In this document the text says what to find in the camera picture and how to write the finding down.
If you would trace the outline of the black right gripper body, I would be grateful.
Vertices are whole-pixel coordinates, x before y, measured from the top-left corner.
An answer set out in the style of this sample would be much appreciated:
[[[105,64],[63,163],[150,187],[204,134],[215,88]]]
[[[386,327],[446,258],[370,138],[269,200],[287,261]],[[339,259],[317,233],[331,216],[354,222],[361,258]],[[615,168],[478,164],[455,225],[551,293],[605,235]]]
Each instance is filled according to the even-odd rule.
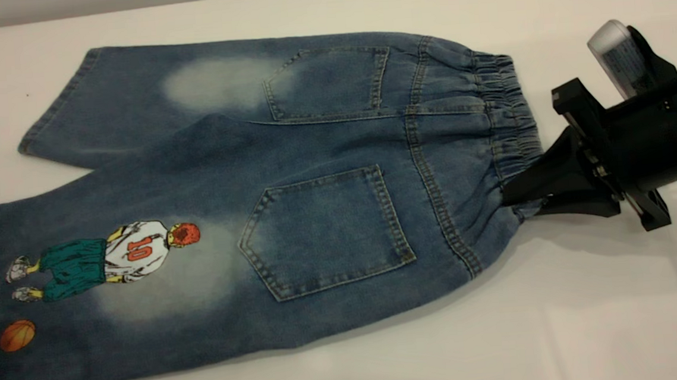
[[[554,110],[578,139],[581,165],[590,170],[594,183],[609,191],[607,201],[624,200],[634,208],[646,231],[672,222],[658,189],[677,174],[675,95],[677,71],[658,73],[645,92],[610,108],[577,78],[552,91]]]

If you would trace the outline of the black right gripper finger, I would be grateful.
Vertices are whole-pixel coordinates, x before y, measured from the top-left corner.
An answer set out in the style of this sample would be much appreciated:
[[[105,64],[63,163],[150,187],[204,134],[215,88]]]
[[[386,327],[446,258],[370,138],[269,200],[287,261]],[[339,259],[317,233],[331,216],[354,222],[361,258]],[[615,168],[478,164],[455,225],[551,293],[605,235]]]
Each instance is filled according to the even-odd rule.
[[[537,212],[539,216],[581,214],[611,218],[621,213],[620,202],[611,194],[598,191],[554,194],[544,200]]]
[[[551,196],[604,192],[584,156],[580,134],[567,127],[548,151],[503,186],[502,203],[509,206]]]

